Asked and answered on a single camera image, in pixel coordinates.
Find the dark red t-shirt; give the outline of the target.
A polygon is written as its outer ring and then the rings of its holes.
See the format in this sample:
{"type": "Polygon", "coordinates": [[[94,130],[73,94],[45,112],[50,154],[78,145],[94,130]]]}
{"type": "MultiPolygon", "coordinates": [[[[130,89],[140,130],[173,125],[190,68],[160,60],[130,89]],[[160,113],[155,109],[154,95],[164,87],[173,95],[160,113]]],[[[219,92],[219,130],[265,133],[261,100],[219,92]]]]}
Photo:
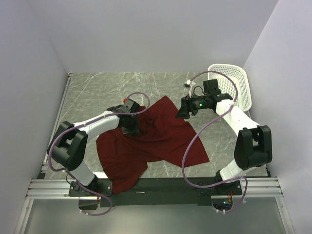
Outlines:
{"type": "Polygon", "coordinates": [[[141,107],[141,110],[138,134],[125,135],[118,128],[96,140],[98,158],[115,195],[133,188],[149,162],[165,160],[181,166],[184,153],[196,135],[189,122],[176,118],[178,109],[167,96],[149,109],[141,107]]]}

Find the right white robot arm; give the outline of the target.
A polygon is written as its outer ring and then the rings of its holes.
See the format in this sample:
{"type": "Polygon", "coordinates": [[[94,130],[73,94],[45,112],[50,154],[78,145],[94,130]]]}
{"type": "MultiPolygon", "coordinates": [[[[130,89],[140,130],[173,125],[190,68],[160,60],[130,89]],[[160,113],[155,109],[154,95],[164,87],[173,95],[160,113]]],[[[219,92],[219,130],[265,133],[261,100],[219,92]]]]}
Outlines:
{"type": "Polygon", "coordinates": [[[185,96],[176,118],[189,119],[199,110],[211,109],[218,116],[211,120],[203,130],[219,119],[224,119],[237,136],[234,159],[215,176],[216,181],[210,185],[196,185],[187,177],[184,180],[191,186],[200,189],[214,187],[224,195],[231,189],[231,182],[244,179],[245,174],[257,167],[272,161],[272,133],[267,125],[259,125],[249,118],[229,94],[185,96]]]}

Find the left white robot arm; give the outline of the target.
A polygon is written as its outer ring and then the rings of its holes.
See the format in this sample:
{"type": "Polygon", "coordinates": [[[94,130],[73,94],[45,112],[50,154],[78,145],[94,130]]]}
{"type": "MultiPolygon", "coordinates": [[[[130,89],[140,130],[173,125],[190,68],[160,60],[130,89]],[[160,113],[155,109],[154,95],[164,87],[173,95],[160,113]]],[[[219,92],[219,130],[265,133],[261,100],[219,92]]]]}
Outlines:
{"type": "Polygon", "coordinates": [[[87,196],[99,191],[98,177],[84,163],[87,143],[95,137],[121,128],[123,133],[138,133],[136,112],[140,105],[128,98],[123,104],[108,108],[102,114],[84,122],[62,122],[47,149],[48,163],[51,170],[52,160],[63,166],[78,182],[80,190],[87,196]]]}

